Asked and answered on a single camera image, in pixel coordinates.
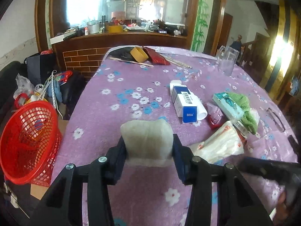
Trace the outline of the person's hand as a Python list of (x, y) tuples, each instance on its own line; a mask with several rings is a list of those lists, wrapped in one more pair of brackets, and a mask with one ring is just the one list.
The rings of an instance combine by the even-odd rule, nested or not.
[(289, 216), (290, 211), (287, 208), (286, 204), (286, 192), (283, 191), (277, 201), (277, 206), (276, 206), (276, 213), (273, 218), (273, 224), (274, 225), (279, 225), (283, 223)]

